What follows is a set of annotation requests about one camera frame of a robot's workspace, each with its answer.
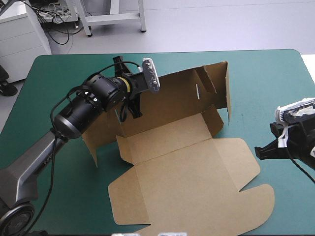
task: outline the yellow ring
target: yellow ring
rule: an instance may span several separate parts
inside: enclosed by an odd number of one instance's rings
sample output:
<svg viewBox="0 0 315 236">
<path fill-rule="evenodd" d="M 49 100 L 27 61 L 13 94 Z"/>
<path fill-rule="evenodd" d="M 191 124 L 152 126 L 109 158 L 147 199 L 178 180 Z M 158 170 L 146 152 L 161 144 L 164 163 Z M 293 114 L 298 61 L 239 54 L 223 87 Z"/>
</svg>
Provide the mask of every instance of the yellow ring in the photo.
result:
<svg viewBox="0 0 315 236">
<path fill-rule="evenodd" d="M 123 77 L 118 77 L 118 78 L 120 78 L 122 81 L 124 81 L 124 83 L 125 83 L 126 86 L 127 86 L 127 92 L 130 92 L 131 89 L 130 89 L 130 84 L 129 84 L 129 82 L 128 82 L 125 78 L 123 78 Z"/>
</svg>

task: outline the cardboard box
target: cardboard box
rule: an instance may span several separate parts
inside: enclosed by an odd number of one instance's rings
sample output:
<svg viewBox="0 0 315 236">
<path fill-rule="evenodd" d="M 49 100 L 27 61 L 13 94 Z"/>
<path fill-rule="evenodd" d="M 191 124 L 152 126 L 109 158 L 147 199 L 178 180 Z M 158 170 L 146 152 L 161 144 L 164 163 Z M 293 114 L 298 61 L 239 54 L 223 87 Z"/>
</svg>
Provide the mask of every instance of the cardboard box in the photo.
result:
<svg viewBox="0 0 315 236">
<path fill-rule="evenodd" d="M 236 236 L 263 224 L 274 206 L 264 184 L 240 190 L 259 172 L 241 139 L 213 139 L 223 127 L 217 109 L 231 118 L 227 62 L 160 77 L 158 94 L 142 94 L 138 119 L 120 123 L 115 110 L 84 134 L 96 149 L 117 140 L 134 166 L 108 187 L 117 224 L 151 224 L 142 236 Z"/>
</svg>

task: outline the shoe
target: shoe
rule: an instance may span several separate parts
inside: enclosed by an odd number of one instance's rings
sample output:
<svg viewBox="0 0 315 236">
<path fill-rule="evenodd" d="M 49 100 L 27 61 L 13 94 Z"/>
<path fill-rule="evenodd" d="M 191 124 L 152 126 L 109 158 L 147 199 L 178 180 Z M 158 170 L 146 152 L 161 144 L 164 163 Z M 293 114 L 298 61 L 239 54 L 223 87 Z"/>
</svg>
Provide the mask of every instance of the shoe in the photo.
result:
<svg viewBox="0 0 315 236">
<path fill-rule="evenodd" d="M 3 96 L 14 96 L 18 92 L 18 89 L 13 85 L 9 84 L 7 81 L 0 81 L 0 94 Z"/>
</svg>

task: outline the white floor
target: white floor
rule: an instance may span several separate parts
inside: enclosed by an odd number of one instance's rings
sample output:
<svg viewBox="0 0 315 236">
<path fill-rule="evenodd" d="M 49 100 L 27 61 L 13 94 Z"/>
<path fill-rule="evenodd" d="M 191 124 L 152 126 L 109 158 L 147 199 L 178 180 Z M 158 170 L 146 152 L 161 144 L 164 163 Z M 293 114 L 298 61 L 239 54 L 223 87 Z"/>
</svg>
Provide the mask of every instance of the white floor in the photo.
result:
<svg viewBox="0 0 315 236">
<path fill-rule="evenodd" d="M 108 12 L 105 0 L 85 0 L 93 15 Z M 140 24 L 93 27 L 53 54 L 145 53 L 251 49 L 295 49 L 315 79 L 315 0 L 144 0 L 148 31 Z M 135 11 L 137 0 L 121 0 L 120 12 Z M 65 35 L 54 33 L 60 42 Z M 0 95 L 0 131 L 15 97 Z"/>
</svg>

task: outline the green table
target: green table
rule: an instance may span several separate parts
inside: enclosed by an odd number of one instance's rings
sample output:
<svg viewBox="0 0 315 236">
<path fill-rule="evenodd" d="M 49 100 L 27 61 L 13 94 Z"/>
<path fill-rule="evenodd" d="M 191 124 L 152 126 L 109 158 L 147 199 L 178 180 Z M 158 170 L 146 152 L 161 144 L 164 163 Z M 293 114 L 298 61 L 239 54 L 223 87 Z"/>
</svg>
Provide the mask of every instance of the green table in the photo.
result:
<svg viewBox="0 0 315 236">
<path fill-rule="evenodd" d="M 122 54 L 141 62 L 151 57 L 159 75 L 226 60 L 229 62 L 232 119 L 217 138 L 241 137 L 253 151 L 274 139 L 269 123 L 274 109 L 315 95 L 314 83 L 297 51 L 232 51 Z M 0 135 L 0 167 L 21 155 L 51 127 L 49 112 L 73 86 L 112 63 L 116 54 L 38 57 Z M 116 143 L 98 150 L 97 169 L 82 139 L 70 141 L 57 155 L 56 180 L 50 202 L 34 229 L 51 234 L 128 232 L 143 226 L 118 226 L 113 221 L 107 186 L 130 168 L 119 157 Z M 261 173 L 246 188 L 273 186 L 274 212 L 250 234 L 311 234 L 315 232 L 315 187 L 289 160 L 259 161 Z M 314 171 L 303 167 L 313 176 Z M 47 168 L 38 180 L 43 203 L 49 186 Z"/>
</svg>

